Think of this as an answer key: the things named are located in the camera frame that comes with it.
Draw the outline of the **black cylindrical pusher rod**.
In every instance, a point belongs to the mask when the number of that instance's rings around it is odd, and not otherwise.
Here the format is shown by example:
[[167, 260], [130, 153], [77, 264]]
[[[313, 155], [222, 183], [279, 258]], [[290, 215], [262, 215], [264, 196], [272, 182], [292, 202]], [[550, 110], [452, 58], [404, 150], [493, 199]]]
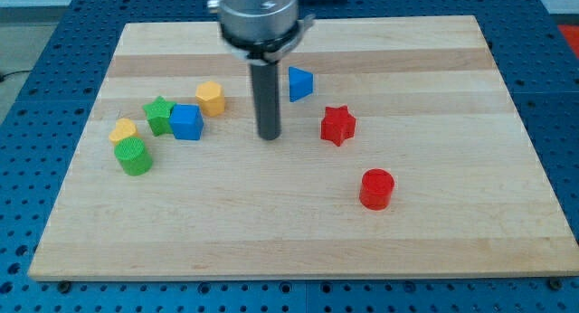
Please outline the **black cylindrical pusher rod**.
[[274, 140], [281, 133], [278, 64], [251, 64], [250, 75], [258, 135]]

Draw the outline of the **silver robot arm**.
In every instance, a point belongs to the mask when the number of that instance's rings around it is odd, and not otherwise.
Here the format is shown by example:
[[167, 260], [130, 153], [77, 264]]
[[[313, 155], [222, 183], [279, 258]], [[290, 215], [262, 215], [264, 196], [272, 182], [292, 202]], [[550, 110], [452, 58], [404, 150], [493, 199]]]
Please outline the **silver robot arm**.
[[223, 41], [250, 71], [260, 138], [281, 134], [279, 63], [297, 48], [315, 16], [299, 17], [299, 0], [208, 0]]

